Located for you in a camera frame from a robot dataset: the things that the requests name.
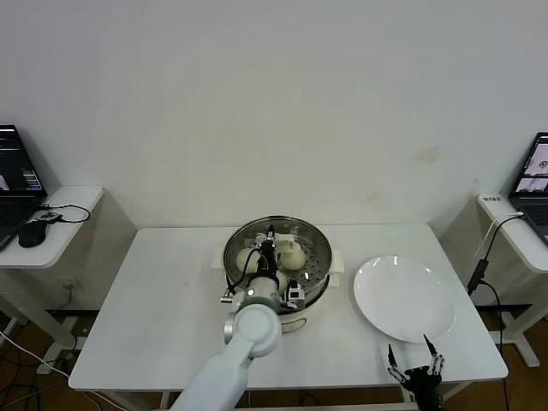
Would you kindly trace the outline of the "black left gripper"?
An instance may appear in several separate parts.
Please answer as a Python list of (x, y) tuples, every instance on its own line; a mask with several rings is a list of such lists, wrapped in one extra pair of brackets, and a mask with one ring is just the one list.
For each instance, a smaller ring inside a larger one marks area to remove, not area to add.
[(265, 239), (260, 245), (252, 248), (252, 252), (258, 254), (258, 268), (255, 272), (257, 277), (268, 277), (277, 280), (277, 250), (274, 243), (276, 232), (273, 224), (266, 229)]

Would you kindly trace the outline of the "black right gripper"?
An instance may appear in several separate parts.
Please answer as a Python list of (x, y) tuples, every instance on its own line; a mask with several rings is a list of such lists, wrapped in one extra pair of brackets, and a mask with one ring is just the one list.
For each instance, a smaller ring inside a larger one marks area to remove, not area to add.
[(388, 373), (397, 381), (404, 381), (402, 387), (413, 394), (415, 402), (421, 411), (443, 411), (442, 397), (438, 393), (438, 385), (442, 381), (442, 370), (445, 358), (440, 354), (426, 334), (423, 335), (426, 346), (431, 354), (429, 366), (420, 366), (401, 372), (391, 345), (388, 345)]

